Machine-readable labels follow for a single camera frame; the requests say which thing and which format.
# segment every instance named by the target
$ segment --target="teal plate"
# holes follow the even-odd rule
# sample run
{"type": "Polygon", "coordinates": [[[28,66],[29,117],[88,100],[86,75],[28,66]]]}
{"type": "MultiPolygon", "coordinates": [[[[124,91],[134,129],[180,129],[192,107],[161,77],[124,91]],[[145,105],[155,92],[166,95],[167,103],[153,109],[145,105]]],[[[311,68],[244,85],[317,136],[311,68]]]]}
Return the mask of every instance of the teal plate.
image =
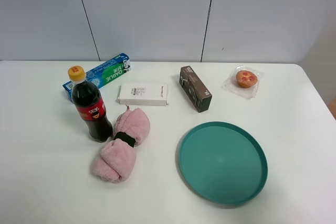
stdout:
{"type": "Polygon", "coordinates": [[[233,124],[208,122],[194,127],[182,140],[178,154],[188,184],[219,204],[248,202],[267,179],[267,161],[260,145],[233,124]]]}

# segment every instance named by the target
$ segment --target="bottle cap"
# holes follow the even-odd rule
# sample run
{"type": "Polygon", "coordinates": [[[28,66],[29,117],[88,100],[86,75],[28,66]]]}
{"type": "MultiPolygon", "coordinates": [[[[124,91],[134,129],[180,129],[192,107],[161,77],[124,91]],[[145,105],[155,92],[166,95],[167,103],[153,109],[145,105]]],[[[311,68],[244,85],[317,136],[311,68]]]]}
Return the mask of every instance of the bottle cap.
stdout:
{"type": "Polygon", "coordinates": [[[81,66],[73,66],[69,68],[68,75],[71,81],[81,81],[86,77],[84,69],[81,66]]]}

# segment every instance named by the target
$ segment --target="pink towel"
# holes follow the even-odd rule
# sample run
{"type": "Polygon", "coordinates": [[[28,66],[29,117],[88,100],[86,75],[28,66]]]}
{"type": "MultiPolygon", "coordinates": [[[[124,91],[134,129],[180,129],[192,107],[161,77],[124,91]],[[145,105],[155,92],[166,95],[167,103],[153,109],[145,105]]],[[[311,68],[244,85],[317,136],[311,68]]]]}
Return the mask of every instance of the pink towel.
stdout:
{"type": "Polygon", "coordinates": [[[128,179],[137,158],[133,146],[140,145],[149,130],[150,122],[146,114],[141,109],[132,111],[127,106],[114,124],[114,140],[105,145],[93,161],[93,174],[113,183],[128,179]]]}

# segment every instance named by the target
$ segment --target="black strap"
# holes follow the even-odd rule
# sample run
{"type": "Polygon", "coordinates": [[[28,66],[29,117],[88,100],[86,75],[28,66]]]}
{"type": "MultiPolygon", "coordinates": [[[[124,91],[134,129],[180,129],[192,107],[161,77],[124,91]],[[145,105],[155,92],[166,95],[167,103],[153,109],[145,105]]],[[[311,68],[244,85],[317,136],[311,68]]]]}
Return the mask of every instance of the black strap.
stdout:
{"type": "Polygon", "coordinates": [[[121,139],[122,141],[128,143],[130,147],[134,147],[135,145],[135,139],[131,136],[127,135],[125,132],[118,132],[113,140],[116,140],[117,138],[121,139]]]}

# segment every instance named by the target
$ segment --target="red label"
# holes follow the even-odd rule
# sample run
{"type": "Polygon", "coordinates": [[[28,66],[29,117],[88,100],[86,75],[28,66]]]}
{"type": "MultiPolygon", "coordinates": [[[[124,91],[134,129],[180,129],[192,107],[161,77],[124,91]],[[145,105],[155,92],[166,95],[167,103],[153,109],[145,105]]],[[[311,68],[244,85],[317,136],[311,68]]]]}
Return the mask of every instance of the red label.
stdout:
{"type": "Polygon", "coordinates": [[[80,117],[85,121],[94,121],[105,115],[106,109],[102,97],[99,101],[90,107],[77,107],[80,117]]]}

